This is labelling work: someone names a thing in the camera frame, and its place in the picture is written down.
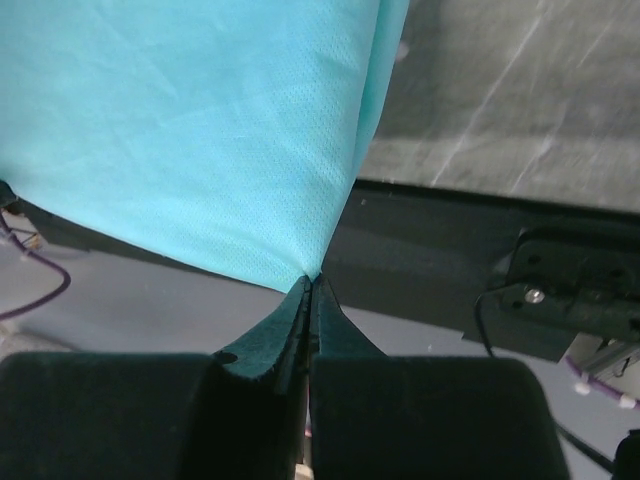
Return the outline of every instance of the non-woven fabric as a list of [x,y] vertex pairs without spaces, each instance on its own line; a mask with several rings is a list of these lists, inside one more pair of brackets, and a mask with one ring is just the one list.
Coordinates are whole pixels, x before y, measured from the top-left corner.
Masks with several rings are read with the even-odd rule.
[[408,0],[4,0],[0,179],[84,227],[288,290],[320,271]]

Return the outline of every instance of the gray background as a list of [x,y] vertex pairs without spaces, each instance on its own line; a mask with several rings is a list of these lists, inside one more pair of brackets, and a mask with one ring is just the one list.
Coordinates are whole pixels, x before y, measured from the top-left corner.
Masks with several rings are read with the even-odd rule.
[[415,0],[363,178],[640,210],[640,2]]

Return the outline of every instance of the mounting plate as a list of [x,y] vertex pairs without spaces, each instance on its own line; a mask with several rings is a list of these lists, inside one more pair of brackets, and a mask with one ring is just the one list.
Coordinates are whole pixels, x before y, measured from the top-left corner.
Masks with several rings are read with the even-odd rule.
[[640,342],[639,279],[640,250],[630,242],[542,232],[521,238],[495,295],[523,320]]

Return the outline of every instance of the metal screw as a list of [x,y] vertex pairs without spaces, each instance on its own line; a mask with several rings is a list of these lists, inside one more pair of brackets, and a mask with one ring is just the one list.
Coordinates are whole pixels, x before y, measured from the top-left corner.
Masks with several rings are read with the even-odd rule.
[[524,294],[524,301],[527,303],[540,303],[544,300],[544,292],[537,288],[527,290]]

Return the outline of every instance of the gray surface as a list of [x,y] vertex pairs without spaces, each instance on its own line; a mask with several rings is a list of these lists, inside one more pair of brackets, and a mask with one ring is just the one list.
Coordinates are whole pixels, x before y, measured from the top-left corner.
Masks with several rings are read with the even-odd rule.
[[[49,249],[47,255],[71,272],[70,289],[20,323],[6,327],[78,349],[213,352],[257,323],[282,298],[279,293],[222,278],[101,253]],[[55,285],[55,278],[34,271],[29,263],[21,262],[10,247],[0,247],[1,311]],[[361,310],[346,312],[388,354],[484,355],[480,345],[462,340],[460,332]],[[42,341],[25,344],[29,341],[14,337],[5,347],[54,347]],[[636,412],[622,411],[602,395],[575,394],[573,379],[563,365],[518,358],[537,375],[555,416],[608,455],[613,456],[627,429],[640,427]],[[572,449],[567,448],[566,454],[574,478],[608,478]]]
[[640,2],[416,0],[361,177],[640,211]]

